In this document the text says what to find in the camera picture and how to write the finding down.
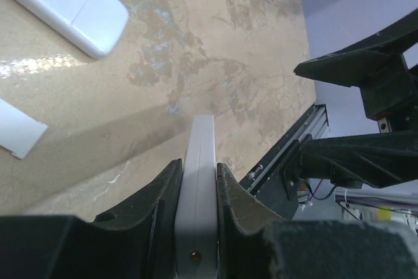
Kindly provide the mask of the aluminium frame rail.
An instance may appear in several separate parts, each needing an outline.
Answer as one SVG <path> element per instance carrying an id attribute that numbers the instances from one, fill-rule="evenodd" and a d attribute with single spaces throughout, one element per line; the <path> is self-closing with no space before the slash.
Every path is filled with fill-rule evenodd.
<path id="1" fill-rule="evenodd" d="M 326 106 L 312 105 L 241 179 L 240 185 L 256 195 L 285 160 L 292 146 L 297 142 L 301 143 L 307 136 L 320 139 L 328 128 Z"/>

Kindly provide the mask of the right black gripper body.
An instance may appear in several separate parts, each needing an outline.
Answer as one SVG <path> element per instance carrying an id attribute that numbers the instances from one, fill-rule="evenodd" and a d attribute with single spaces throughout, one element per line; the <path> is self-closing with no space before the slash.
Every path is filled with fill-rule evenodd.
<path id="1" fill-rule="evenodd" d="M 417 66 L 409 68 L 402 53 L 374 56 L 359 87 L 366 117 L 381 132 L 417 131 Z"/>

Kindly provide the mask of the white battery cover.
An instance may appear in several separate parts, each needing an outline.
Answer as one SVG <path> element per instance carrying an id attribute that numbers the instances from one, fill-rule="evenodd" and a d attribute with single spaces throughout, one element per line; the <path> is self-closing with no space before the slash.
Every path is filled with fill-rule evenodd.
<path id="1" fill-rule="evenodd" d="M 48 126 L 1 99 L 1 147 L 24 159 Z"/>

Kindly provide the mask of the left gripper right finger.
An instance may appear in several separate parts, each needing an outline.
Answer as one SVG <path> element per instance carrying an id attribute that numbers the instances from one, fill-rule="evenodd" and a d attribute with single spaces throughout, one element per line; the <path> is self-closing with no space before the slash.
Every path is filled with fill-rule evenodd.
<path id="1" fill-rule="evenodd" d="M 247 192 L 226 164 L 217 164 L 216 175 L 220 276 L 284 278 L 274 227 L 286 220 Z"/>

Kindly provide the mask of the white remote control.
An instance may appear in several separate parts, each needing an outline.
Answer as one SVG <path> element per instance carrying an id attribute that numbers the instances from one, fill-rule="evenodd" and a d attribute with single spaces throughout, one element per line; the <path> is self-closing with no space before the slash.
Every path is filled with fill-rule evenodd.
<path id="1" fill-rule="evenodd" d="M 174 222 L 177 278 L 217 277 L 214 117 L 193 119 Z"/>
<path id="2" fill-rule="evenodd" d="M 119 0 L 15 0 L 94 59 L 108 55 L 129 14 Z"/>

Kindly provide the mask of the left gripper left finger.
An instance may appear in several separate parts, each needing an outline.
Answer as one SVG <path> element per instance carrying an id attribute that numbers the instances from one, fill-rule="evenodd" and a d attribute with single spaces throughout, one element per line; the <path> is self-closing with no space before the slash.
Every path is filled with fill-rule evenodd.
<path id="1" fill-rule="evenodd" d="M 106 231 L 96 278 L 173 278 L 174 220 L 182 183 L 175 159 L 146 186 L 96 216 Z"/>

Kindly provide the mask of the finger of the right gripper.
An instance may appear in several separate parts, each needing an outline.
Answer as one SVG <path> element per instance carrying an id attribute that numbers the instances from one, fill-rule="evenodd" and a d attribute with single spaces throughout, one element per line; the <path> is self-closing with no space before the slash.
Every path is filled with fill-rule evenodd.
<path id="1" fill-rule="evenodd" d="M 359 87 L 417 43 L 417 10 L 342 50 L 297 65 L 294 73 L 312 80 Z"/>
<path id="2" fill-rule="evenodd" d="M 296 186 L 310 178 L 334 186 L 388 188 L 417 179 L 417 132 L 397 131 L 294 141 L 283 178 Z"/>

